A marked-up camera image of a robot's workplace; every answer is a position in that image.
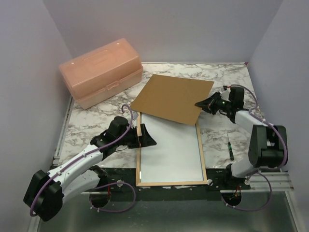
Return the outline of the brown backing board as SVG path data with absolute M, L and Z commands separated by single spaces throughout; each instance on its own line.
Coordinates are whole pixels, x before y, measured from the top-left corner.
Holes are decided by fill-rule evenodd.
M 208 97 L 213 84 L 213 81 L 154 74 L 132 102 L 131 109 L 192 126 L 201 113 L 195 103 Z

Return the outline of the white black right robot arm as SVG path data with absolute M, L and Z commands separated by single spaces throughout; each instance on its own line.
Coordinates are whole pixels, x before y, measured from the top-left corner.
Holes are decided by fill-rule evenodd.
M 229 164 L 222 184 L 227 189 L 239 185 L 239 178 L 248 178 L 261 169 L 277 171 L 288 161 L 286 128 L 273 125 L 244 108 L 246 87 L 238 84 L 224 86 L 223 92 L 215 92 L 205 100 L 195 103 L 208 114 L 220 113 L 250 133 L 248 155 Z

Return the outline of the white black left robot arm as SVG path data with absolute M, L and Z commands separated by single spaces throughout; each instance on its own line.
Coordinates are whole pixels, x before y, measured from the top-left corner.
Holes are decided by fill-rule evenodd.
M 49 221 L 60 211 L 63 203 L 77 194 L 89 189 L 104 190 L 107 179 L 97 163 L 116 152 L 118 147 L 135 149 L 157 144 L 144 124 L 139 127 L 131 124 L 131 120 L 116 116 L 109 127 L 93 137 L 78 155 L 47 172 L 38 170 L 23 198 L 30 207 L 29 214 Z

